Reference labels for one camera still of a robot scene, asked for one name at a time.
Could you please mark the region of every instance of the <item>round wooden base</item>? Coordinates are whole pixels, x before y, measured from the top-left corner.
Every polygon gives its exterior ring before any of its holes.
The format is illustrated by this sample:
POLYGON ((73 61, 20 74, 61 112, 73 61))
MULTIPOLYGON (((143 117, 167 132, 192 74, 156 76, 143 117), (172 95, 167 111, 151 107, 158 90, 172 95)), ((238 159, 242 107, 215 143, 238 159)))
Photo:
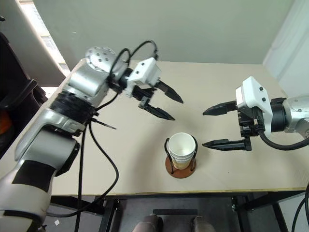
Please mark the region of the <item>round wooden base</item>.
POLYGON ((169 158, 166 157, 165 159, 165 168, 167 172, 175 178, 182 179, 182 178, 191 176, 192 173, 195 171, 195 168, 197 167, 197 162, 195 159, 194 159, 194 164, 193 164, 193 170, 191 170, 191 166, 192 166, 192 161, 190 162, 190 165, 183 170, 176 169, 175 166, 173 165, 173 173, 171 173, 172 170, 171 170, 169 158))

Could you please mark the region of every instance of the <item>metal table frame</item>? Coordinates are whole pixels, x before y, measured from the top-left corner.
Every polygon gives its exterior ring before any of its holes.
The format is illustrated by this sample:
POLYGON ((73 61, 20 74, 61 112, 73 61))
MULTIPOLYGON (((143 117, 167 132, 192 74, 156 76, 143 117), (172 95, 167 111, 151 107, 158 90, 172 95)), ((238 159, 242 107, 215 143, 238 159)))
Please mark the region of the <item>metal table frame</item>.
MULTIPOLYGON (((265 195, 254 198, 253 192, 223 192, 223 193, 187 193, 187 194, 156 194, 156 195, 113 195, 108 196, 105 202, 101 202, 98 205, 88 208, 88 212, 95 214, 103 214, 100 224, 99 232, 109 232, 112 225, 119 226, 121 220, 121 209, 119 202, 121 200, 132 198, 200 198, 200 197, 225 197, 231 198, 232 209, 237 212, 239 227, 241 232, 251 232, 250 223, 248 219, 248 211, 255 210, 261 207, 272 205, 278 226, 281 232, 288 232, 287 226, 283 214, 281 212, 279 201, 296 196, 305 192, 299 191, 280 191, 280 192, 268 192, 265 195)), ((77 208, 77 199, 74 197, 55 197, 51 199, 51 204, 61 205, 67 208, 77 208)))

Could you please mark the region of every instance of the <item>white paper cup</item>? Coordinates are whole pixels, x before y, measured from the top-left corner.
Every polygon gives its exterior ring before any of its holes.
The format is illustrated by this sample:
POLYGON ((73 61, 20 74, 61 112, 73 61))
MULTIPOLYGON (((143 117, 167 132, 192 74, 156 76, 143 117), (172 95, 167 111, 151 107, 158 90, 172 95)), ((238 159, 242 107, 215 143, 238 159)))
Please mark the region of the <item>white paper cup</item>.
POLYGON ((181 132, 169 139, 169 153, 177 169, 182 170, 189 166, 195 149, 195 140, 190 134, 181 132))

